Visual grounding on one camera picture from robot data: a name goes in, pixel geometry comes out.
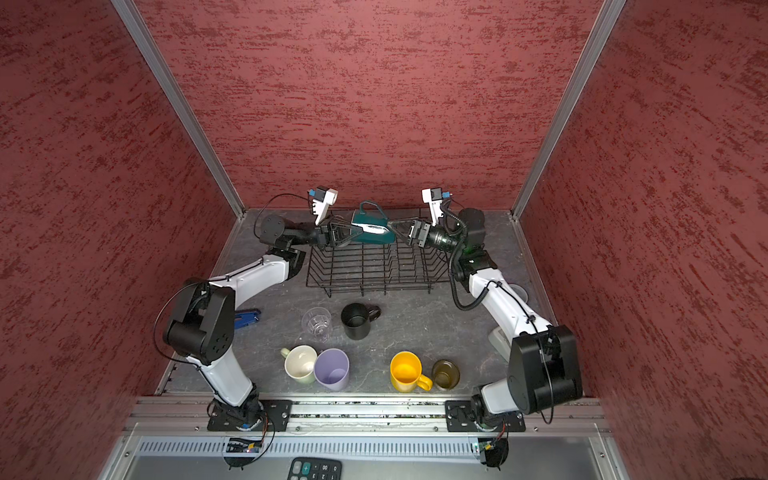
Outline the dark green mug white inside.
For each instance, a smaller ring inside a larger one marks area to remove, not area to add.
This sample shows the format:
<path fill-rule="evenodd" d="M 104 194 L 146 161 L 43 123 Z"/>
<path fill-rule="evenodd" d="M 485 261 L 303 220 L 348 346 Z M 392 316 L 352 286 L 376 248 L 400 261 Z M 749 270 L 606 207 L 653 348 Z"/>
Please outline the dark green mug white inside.
<path fill-rule="evenodd" d="M 364 200 L 352 215 L 352 241 L 374 245 L 393 244 L 396 237 L 388 223 L 388 217 L 377 203 Z"/>

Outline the olive green glass cup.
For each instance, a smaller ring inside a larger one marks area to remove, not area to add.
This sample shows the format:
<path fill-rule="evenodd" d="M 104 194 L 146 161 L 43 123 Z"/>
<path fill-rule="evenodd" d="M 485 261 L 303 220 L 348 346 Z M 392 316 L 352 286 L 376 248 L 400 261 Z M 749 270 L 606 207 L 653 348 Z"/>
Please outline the olive green glass cup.
<path fill-rule="evenodd" d="M 460 369 L 451 360 L 437 360 L 432 367 L 432 379 L 438 388 L 442 390 L 452 390 L 460 382 Z"/>

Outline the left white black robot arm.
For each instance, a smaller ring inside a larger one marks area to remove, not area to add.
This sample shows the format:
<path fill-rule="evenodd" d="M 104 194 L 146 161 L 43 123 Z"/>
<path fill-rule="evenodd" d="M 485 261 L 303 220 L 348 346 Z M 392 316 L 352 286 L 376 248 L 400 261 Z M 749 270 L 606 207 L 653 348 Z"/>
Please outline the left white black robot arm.
<path fill-rule="evenodd" d="M 336 217 L 316 224 L 272 214 L 261 222 L 259 240 L 268 246 L 261 259 L 219 277 L 190 279 L 174 295 L 163 341 L 195 367 L 213 391 L 211 428 L 253 431 L 267 426 L 257 388 L 233 351 L 236 310 L 300 272 L 305 252 L 298 245 L 343 247 L 361 233 L 361 228 Z"/>

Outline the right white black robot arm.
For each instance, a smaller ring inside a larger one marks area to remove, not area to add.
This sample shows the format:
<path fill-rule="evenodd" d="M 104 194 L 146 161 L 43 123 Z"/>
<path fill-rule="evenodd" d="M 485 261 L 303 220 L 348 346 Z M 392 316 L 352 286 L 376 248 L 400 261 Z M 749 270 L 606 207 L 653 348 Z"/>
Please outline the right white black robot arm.
<path fill-rule="evenodd" d="M 443 203 L 433 220 L 393 220 L 388 228 L 410 246 L 446 253 L 455 306 L 462 311 L 484 307 L 501 330 L 507 373 L 472 396 L 478 427 L 497 428 L 510 416 L 535 413 L 549 424 L 556 406 L 583 397 L 575 334 L 539 315 L 505 280 L 485 248 L 482 211 L 466 208 L 454 214 Z"/>

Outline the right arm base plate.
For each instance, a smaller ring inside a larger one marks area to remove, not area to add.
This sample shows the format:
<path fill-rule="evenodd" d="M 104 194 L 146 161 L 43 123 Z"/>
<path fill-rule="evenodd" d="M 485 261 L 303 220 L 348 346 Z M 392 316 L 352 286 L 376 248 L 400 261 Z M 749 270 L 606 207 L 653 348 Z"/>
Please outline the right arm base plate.
<path fill-rule="evenodd" d="M 491 413 L 476 395 L 469 400 L 448 400 L 444 404 L 449 432 L 521 433 L 526 431 L 521 412 Z"/>

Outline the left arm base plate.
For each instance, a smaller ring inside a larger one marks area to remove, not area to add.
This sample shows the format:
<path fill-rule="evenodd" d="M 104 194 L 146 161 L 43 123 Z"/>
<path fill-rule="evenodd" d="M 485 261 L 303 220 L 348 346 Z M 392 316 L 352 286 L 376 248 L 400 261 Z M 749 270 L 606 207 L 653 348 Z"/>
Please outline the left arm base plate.
<path fill-rule="evenodd" d="M 245 413 L 213 399 L 207 408 L 207 430 L 212 432 L 261 432 L 264 428 L 284 432 L 290 418 L 293 402 L 290 400 L 256 400 L 251 403 L 255 412 Z"/>

